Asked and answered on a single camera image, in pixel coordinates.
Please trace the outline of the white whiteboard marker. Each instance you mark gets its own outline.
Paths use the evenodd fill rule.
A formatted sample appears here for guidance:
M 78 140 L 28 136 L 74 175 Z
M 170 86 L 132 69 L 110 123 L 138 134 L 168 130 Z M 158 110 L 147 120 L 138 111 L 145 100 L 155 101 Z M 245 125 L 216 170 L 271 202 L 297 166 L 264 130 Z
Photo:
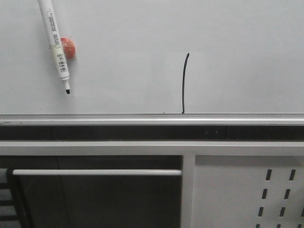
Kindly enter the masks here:
M 67 59 L 64 53 L 61 37 L 59 34 L 57 21 L 51 0 L 38 0 L 40 13 L 43 19 L 44 27 L 49 42 L 49 48 L 57 70 L 57 74 L 63 82 L 66 93 L 70 94 L 70 74 L 67 66 Z

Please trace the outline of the white perforated pegboard panel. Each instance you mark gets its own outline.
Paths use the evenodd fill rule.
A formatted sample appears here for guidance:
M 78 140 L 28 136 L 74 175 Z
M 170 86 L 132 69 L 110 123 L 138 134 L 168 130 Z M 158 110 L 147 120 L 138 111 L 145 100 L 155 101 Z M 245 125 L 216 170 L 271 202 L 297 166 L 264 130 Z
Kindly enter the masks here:
M 194 228 L 301 228 L 300 156 L 197 156 Z

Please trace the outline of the white metal stand frame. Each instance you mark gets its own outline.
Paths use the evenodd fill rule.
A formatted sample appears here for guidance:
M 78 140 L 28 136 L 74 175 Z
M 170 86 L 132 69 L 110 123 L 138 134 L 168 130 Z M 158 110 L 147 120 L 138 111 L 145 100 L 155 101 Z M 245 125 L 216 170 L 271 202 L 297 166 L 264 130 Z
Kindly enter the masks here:
M 1 142 L 1 155 L 8 156 L 97 156 L 180 155 L 182 165 L 181 225 L 193 228 L 193 186 L 197 156 L 300 156 L 302 142 Z

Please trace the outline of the whiteboard with aluminium frame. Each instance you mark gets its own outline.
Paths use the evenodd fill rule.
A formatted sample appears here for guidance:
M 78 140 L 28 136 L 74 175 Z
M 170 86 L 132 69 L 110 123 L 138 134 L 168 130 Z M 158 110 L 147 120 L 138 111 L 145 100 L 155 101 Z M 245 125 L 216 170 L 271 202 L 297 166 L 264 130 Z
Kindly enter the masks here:
M 0 124 L 303 125 L 301 0 L 55 0 L 70 93 L 38 0 L 0 3 Z

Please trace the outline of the white horizontal rod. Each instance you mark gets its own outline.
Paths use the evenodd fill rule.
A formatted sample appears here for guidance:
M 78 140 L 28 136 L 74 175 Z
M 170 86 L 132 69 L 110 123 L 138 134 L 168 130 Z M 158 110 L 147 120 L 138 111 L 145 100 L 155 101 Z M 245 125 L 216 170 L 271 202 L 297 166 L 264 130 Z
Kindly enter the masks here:
M 26 170 L 16 169 L 15 176 L 181 176 L 181 170 Z

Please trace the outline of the black chair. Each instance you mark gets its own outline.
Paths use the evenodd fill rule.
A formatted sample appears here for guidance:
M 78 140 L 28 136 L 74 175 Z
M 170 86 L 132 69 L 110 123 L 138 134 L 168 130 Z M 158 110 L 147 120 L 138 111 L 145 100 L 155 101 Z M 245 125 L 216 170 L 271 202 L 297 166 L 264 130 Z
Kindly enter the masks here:
M 31 227 L 12 172 L 4 168 L 0 169 L 0 227 Z

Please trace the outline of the red round magnet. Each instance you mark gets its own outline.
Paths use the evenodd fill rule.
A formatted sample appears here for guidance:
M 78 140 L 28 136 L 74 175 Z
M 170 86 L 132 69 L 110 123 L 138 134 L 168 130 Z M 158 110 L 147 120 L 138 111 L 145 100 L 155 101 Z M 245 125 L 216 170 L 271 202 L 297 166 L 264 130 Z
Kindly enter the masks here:
M 67 60 L 71 60 L 76 55 L 76 47 L 73 41 L 69 38 L 61 38 L 63 50 Z

